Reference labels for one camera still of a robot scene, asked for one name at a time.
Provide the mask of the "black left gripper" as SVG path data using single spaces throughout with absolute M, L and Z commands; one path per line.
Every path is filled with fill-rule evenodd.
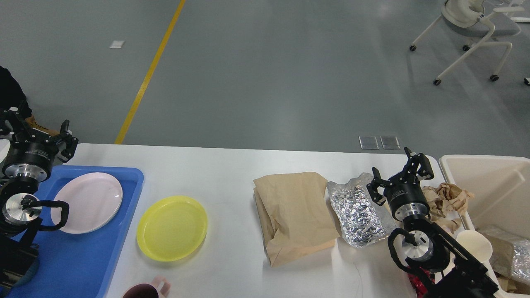
M 69 130 L 70 121 L 64 120 L 53 142 L 30 141 L 30 126 L 17 108 L 1 109 L 0 137 L 10 142 L 2 161 L 2 178 L 29 177 L 43 182 L 51 176 L 55 157 L 63 163 L 70 161 L 77 150 L 78 138 Z

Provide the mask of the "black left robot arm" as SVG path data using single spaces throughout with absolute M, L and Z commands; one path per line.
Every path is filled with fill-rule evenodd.
M 15 108 L 1 111 L 1 138 L 10 146 L 1 162 L 1 293 L 30 279 L 37 266 L 40 231 L 56 231 L 69 217 L 63 201 L 36 197 L 40 183 L 51 177 L 55 161 L 68 162 L 78 139 L 65 120 L 51 136 L 30 125 Z

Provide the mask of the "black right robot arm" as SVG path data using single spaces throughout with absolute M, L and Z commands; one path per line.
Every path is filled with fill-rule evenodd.
M 429 205 L 420 182 L 435 177 L 429 159 L 405 147 L 407 162 L 394 176 L 383 179 L 373 167 L 367 184 L 371 200 L 389 205 L 392 217 L 402 223 L 388 237 L 396 266 L 419 279 L 426 298 L 493 298 L 498 284 L 486 266 L 430 219 Z

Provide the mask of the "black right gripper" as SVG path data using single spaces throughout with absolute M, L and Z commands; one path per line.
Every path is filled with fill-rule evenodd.
M 373 167 L 373 179 L 366 185 L 372 202 L 383 206 L 388 202 L 392 217 L 396 220 L 404 220 L 411 215 L 427 216 L 429 205 L 422 192 L 420 181 L 432 180 L 435 177 L 429 158 L 423 153 L 415 153 L 409 147 L 404 147 L 407 162 L 403 167 L 403 182 L 392 184 L 389 180 L 381 178 L 380 172 Z M 383 194 L 378 188 L 385 189 Z

